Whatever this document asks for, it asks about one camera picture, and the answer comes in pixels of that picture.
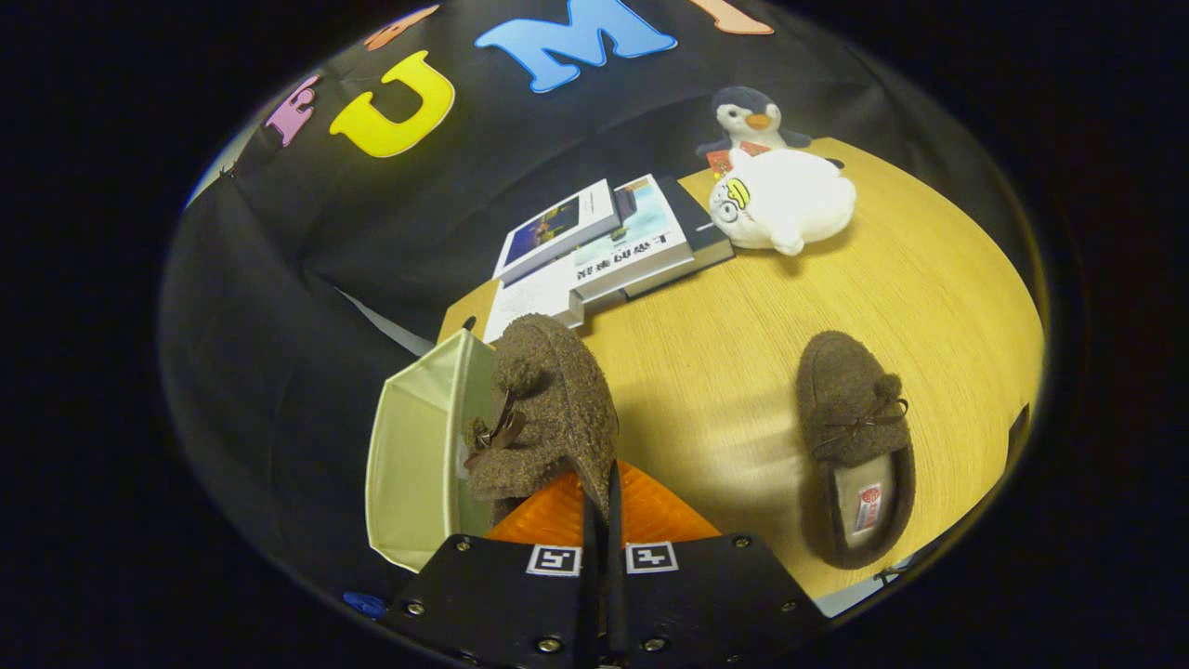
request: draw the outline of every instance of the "foam letter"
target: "foam letter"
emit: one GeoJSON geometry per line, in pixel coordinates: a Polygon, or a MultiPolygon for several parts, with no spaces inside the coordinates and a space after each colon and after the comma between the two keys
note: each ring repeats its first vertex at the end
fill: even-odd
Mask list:
{"type": "Polygon", "coordinates": [[[401,80],[421,95],[421,108],[392,122],[371,105],[372,93],[360,94],[331,122],[331,134],[342,133],[369,156],[388,158],[408,151],[446,118],[454,106],[454,84],[426,63],[429,51],[417,51],[384,72],[380,83],[401,80]]]}
{"type": "Polygon", "coordinates": [[[434,5],[433,7],[426,7],[424,10],[417,10],[416,12],[413,12],[407,17],[396,19],[395,21],[379,29],[379,32],[377,32],[376,34],[369,37],[367,39],[364,39],[364,45],[367,46],[369,51],[375,51],[376,49],[379,49],[380,46],[391,42],[394,38],[396,38],[397,34],[401,34],[407,29],[409,29],[409,26],[415,25],[417,21],[428,17],[435,11],[438,11],[438,5],[434,5]]]}
{"type": "Polygon", "coordinates": [[[570,24],[512,19],[484,32],[474,45],[498,46],[533,75],[529,89],[545,93],[573,81],[578,65],[561,64],[547,51],[602,67],[606,64],[603,33],[615,43],[615,55],[635,58],[677,46],[619,0],[570,0],[570,24]]]}
{"type": "Polygon", "coordinates": [[[715,17],[715,27],[732,34],[772,34],[772,26],[744,14],[726,0],[690,0],[715,17]]]}
{"type": "Polygon", "coordinates": [[[317,75],[307,78],[294,90],[284,102],[277,107],[277,111],[272,112],[269,120],[264,121],[264,126],[272,126],[277,132],[281,133],[281,145],[288,146],[292,141],[294,137],[297,135],[297,131],[301,126],[306,125],[309,116],[314,114],[314,109],[307,108],[307,105],[314,101],[314,91],[309,89],[310,86],[317,81],[317,75]]]}

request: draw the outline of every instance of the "penguin beak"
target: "penguin beak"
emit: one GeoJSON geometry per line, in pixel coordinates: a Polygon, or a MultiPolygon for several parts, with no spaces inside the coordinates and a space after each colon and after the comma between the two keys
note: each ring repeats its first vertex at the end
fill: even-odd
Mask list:
{"type": "Polygon", "coordinates": [[[769,125],[772,125],[772,116],[769,116],[768,114],[751,114],[743,120],[746,120],[748,125],[750,125],[756,130],[763,130],[769,125]]]}

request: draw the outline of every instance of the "blue letter m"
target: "blue letter m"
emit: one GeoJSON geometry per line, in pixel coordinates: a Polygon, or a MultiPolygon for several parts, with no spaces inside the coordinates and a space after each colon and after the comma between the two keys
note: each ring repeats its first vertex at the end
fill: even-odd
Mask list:
{"type": "Polygon", "coordinates": [[[484,32],[474,45],[499,46],[533,75],[529,88],[545,93],[578,77],[578,65],[561,64],[547,51],[592,65],[606,64],[603,33],[615,43],[615,55],[635,58],[677,46],[619,0],[570,0],[570,24],[514,19],[484,32]]]}

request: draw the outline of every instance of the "fabric storage bin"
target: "fabric storage bin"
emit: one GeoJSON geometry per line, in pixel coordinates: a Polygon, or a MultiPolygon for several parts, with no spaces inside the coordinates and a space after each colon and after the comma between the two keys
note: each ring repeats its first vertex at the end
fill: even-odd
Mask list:
{"type": "Polygon", "coordinates": [[[490,530],[491,505],[466,488],[463,431],[491,422],[495,352],[459,329],[384,383],[365,490],[367,541],[389,562],[420,572],[446,537],[490,530]]]}

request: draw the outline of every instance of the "black mount plate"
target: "black mount plate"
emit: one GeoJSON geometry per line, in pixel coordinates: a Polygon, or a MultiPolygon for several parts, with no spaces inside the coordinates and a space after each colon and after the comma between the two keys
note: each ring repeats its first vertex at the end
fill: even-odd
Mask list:
{"type": "Polygon", "coordinates": [[[826,626],[813,601],[754,536],[680,542],[672,544],[671,557],[665,553],[663,547],[650,549],[642,554],[648,560],[635,562],[647,569],[675,557],[675,570],[633,574],[629,568],[624,576],[633,669],[753,667],[826,626]]]}
{"type": "Polygon", "coordinates": [[[379,623],[482,667],[575,668],[583,589],[579,578],[564,574],[574,570],[575,556],[591,556],[534,549],[454,535],[379,623]],[[528,573],[530,561],[536,574],[528,573]]]}

